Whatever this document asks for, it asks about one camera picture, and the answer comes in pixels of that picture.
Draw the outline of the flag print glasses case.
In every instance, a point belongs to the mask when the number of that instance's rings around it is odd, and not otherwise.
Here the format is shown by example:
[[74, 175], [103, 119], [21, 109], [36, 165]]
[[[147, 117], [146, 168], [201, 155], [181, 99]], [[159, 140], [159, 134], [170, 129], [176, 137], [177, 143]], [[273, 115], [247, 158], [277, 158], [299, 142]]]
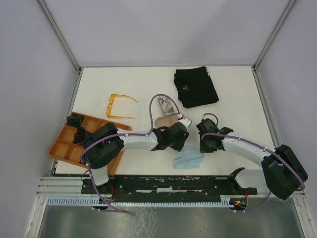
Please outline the flag print glasses case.
[[171, 127], [172, 125], [177, 123], [183, 117], [184, 117], [184, 115], [182, 113], [163, 116], [163, 117], [160, 117], [160, 118], [156, 119], [155, 125], [156, 125], [157, 128], [160, 128], [160, 127]]

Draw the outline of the map print glasses case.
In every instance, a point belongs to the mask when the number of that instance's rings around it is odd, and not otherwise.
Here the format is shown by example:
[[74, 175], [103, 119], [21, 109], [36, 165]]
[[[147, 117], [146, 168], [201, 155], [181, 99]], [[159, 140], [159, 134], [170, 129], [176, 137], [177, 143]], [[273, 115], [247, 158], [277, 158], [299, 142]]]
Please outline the map print glasses case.
[[173, 101], [168, 96], [159, 95], [157, 98], [163, 116], [169, 116], [177, 113]]

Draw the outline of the orange sunglasses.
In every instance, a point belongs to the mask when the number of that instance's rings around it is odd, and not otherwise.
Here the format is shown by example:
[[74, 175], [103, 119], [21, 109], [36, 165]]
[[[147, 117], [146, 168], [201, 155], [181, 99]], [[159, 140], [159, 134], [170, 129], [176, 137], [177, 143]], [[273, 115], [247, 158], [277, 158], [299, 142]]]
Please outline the orange sunglasses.
[[108, 106], [107, 106], [107, 109], [106, 109], [106, 116], [108, 118], [111, 118], [111, 119], [134, 119], [134, 117], [128, 117], [128, 116], [115, 116], [115, 115], [112, 115], [111, 114], [111, 111], [112, 111], [112, 106], [113, 106], [113, 102], [115, 100], [115, 98], [129, 98], [129, 99], [132, 99], [133, 101], [135, 102], [138, 102], [135, 98], [131, 97], [131, 96], [128, 96], [128, 95], [124, 95], [124, 94], [111, 94], [110, 98], [109, 98], [109, 101], [108, 101]]

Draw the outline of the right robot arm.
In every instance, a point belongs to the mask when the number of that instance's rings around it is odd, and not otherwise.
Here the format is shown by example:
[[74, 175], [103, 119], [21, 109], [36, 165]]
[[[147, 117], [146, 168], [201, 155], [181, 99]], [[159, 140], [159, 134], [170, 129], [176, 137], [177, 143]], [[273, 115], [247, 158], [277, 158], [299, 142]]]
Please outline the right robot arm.
[[218, 128], [211, 119], [203, 119], [196, 127], [202, 153], [223, 150], [259, 166], [258, 170], [236, 169], [234, 178], [227, 182], [231, 193], [238, 194], [245, 188], [267, 188], [276, 197], [285, 200], [295, 191], [304, 190], [308, 174], [289, 146], [259, 144], [231, 128]]

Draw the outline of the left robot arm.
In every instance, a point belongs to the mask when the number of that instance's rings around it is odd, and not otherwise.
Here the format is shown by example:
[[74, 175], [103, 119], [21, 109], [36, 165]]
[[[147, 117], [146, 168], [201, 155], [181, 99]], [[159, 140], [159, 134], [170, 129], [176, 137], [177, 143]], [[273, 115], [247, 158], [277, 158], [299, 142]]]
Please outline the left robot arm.
[[189, 136], [188, 127], [191, 121], [179, 119], [170, 127], [154, 128], [151, 131], [126, 131], [113, 123], [107, 123], [82, 140], [84, 147], [81, 157], [89, 165], [93, 179], [92, 187], [98, 193], [109, 189], [108, 164], [119, 152], [132, 149], [162, 151], [171, 148], [181, 151]]

